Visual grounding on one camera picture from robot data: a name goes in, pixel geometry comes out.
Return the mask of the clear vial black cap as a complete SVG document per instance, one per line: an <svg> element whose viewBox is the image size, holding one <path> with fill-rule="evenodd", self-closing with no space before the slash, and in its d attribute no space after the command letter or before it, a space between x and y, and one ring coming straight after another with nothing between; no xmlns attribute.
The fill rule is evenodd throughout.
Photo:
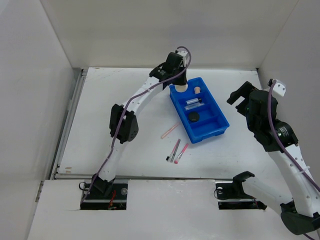
<svg viewBox="0 0 320 240"><path fill-rule="evenodd" d="M197 98L186 100L185 102L186 102L187 105L191 105L191 104L195 104L195 103L201 103L202 102L202 98L197 97Z"/></svg>

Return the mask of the pink lip pencil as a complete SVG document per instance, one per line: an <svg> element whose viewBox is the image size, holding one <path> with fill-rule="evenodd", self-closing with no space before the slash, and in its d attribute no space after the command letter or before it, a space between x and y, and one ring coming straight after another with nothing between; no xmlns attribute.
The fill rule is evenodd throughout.
<svg viewBox="0 0 320 240"><path fill-rule="evenodd" d="M172 126L169 130L167 130L160 138L164 139L167 135L169 135L175 128L179 126L179 123L176 123L174 126Z"/></svg>

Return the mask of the cream round powder puff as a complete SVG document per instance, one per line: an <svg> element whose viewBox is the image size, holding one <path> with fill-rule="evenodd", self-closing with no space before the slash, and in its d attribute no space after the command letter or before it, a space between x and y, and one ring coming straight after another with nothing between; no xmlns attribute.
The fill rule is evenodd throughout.
<svg viewBox="0 0 320 240"><path fill-rule="evenodd" d="M188 85L174 85L174 88L178 93L184 93L188 89Z"/></svg>

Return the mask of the beige makeup sponge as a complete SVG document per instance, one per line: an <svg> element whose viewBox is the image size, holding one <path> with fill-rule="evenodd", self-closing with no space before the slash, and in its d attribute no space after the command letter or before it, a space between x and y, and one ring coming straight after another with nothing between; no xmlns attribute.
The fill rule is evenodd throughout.
<svg viewBox="0 0 320 240"><path fill-rule="evenodd" d="M195 94L199 94L201 92L201 88L199 87L199 86L196 86L195 88L194 88L194 93Z"/></svg>

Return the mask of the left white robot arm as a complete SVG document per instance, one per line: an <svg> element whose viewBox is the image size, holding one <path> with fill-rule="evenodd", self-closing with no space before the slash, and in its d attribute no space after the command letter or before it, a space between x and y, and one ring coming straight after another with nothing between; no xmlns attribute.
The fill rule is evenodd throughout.
<svg viewBox="0 0 320 240"><path fill-rule="evenodd" d="M170 52L165 62L152 69L139 90L121 105L111 108L109 129L112 138L110 152L103 164L92 177L90 189L100 198L111 195L116 170L126 144L133 141L139 131L138 115L143 108L167 86L174 85L180 92L188 88L187 68L191 53L183 46Z"/></svg>

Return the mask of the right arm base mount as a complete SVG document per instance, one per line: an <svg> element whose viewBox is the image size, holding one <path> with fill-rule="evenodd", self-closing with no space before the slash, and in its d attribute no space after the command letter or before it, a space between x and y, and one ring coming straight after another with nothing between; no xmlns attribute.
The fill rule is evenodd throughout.
<svg viewBox="0 0 320 240"><path fill-rule="evenodd" d="M238 193L231 181L217 181L214 197L219 210L266 210L267 206L252 196Z"/></svg>

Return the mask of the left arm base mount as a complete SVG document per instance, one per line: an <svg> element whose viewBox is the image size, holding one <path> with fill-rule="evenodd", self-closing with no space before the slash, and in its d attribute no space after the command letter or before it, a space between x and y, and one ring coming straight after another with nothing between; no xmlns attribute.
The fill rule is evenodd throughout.
<svg viewBox="0 0 320 240"><path fill-rule="evenodd" d="M102 193L94 186L89 189L90 183L85 181L80 182L78 187L82 191L81 210L124 211L127 209L128 179L115 179L106 193Z"/></svg>

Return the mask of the black round compact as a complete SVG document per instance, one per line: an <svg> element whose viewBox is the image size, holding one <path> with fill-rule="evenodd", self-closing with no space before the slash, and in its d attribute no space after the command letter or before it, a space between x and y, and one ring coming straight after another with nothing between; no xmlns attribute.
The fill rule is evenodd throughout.
<svg viewBox="0 0 320 240"><path fill-rule="evenodd" d="M198 122L200 120L200 115L196 111L192 111L188 114L188 120L192 123Z"/></svg>

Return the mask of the clear plastic bottle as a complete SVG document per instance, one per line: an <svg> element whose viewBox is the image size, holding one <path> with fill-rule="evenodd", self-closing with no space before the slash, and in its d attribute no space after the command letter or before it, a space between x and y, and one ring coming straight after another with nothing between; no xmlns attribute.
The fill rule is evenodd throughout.
<svg viewBox="0 0 320 240"><path fill-rule="evenodd" d="M198 108L198 107L203 106L203 105L204 105L203 102L196 102L196 103L193 103L193 104L186 105L184 107L184 109L186 111L188 111L188 110L192 110L192 109Z"/></svg>

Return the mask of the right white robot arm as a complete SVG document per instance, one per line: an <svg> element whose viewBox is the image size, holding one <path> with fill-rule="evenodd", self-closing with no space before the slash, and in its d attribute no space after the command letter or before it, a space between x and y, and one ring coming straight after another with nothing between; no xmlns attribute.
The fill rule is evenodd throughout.
<svg viewBox="0 0 320 240"><path fill-rule="evenodd" d="M284 96L285 92L285 86L277 79L269 80L269 90L259 90L247 81L230 94L227 103L232 105L239 97L244 98L236 110L278 167L290 195L277 192L245 171L233 177L231 198L258 199L280 216L292 234L307 236L320 231L320 186L302 157L294 130L277 119L278 101L273 93Z"/></svg>

